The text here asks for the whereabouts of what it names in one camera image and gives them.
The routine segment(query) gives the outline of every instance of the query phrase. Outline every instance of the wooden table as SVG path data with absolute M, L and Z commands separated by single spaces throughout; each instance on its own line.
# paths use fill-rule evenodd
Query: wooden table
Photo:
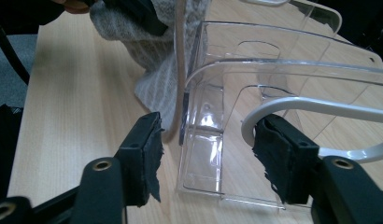
M 84 166 L 113 156 L 148 113 L 134 95 L 144 70 L 120 42 L 97 34 L 88 15 L 64 13 L 40 29 L 8 196 L 39 205 L 78 185 Z M 128 207 L 129 223 L 311 223 L 308 210 L 278 212 L 176 191 L 177 138 L 164 145 L 162 202 Z

